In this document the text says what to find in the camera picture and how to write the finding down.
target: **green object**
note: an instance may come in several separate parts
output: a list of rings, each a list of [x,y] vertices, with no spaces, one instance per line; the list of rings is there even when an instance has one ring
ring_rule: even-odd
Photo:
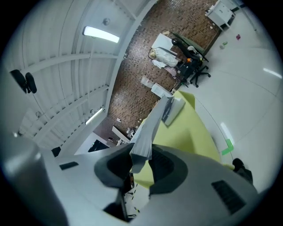
[[[201,52],[201,54],[204,53],[204,49],[200,47],[198,44],[196,44],[194,41],[192,41],[191,39],[188,39],[175,32],[172,32],[172,34],[176,36],[177,38],[181,39],[185,44],[194,46],[199,52]]]
[[[229,152],[234,150],[234,146],[233,146],[233,144],[232,144],[230,139],[226,139],[226,143],[228,145],[228,148],[226,148],[223,151],[221,151],[222,155],[226,155],[227,153],[229,153]]]

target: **office chair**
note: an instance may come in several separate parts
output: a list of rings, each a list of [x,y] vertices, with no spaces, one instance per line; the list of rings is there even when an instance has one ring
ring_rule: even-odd
[[[182,43],[182,41],[180,39],[172,39],[172,44],[176,45],[185,55],[185,57],[187,58],[191,58],[192,60],[197,60],[198,64],[194,69],[194,76],[191,78],[190,80],[190,84],[193,83],[193,80],[195,79],[195,87],[199,87],[198,83],[198,79],[200,75],[207,75],[209,78],[211,77],[211,75],[207,72],[202,72],[204,69],[208,69],[208,66],[204,66],[200,69],[200,67],[203,64],[203,60],[207,60],[206,58],[200,58],[197,54],[194,53],[194,51],[190,51],[187,49],[187,47]]]

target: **fluorescent light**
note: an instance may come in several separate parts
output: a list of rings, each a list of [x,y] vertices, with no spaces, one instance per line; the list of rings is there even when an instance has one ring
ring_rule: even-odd
[[[276,73],[276,72],[274,72],[274,71],[271,71],[271,70],[266,69],[266,68],[264,68],[264,71],[265,71],[265,72],[268,72],[268,73],[270,73],[270,74],[273,74],[273,75],[277,76],[278,78],[282,79],[282,75],[280,75],[280,74],[278,74],[278,73]]]
[[[231,143],[232,143],[232,144],[235,144],[235,142],[234,142],[234,140],[233,140],[233,137],[232,137],[232,135],[231,135],[229,129],[228,129],[227,126],[225,125],[225,123],[222,122],[220,125],[221,125],[221,127],[222,127],[224,133],[226,134],[226,137],[231,140]]]
[[[86,122],[85,124],[89,124],[91,120],[93,120],[100,112],[102,112],[102,108],[100,108],[93,116],[91,116]]]
[[[97,37],[97,38],[103,38],[103,39],[113,41],[113,42],[116,42],[116,43],[120,39],[116,35],[110,34],[110,33],[106,32],[104,30],[99,30],[99,29],[91,27],[91,26],[86,26],[84,28],[83,35]]]

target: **brown tiled floor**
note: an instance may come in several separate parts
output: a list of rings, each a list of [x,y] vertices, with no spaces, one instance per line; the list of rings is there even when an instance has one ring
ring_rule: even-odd
[[[113,89],[109,112],[95,133],[107,139],[113,137],[112,126],[126,134],[128,127],[138,125],[150,113],[159,99],[141,84],[142,76],[169,90],[175,80],[164,69],[154,66],[147,54],[158,34],[163,30],[177,32],[195,41],[204,49],[219,33],[219,28],[205,16],[216,0],[160,0],[144,18],[126,51]],[[176,48],[178,57],[182,56]]]

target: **green tape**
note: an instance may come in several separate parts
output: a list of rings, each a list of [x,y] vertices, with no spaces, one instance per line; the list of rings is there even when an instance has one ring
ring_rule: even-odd
[[[226,139],[226,143],[228,145],[228,148],[226,148],[223,151],[221,151],[222,155],[226,155],[227,153],[229,153],[229,152],[234,150],[234,146],[233,146],[233,144],[232,144],[230,139]]]

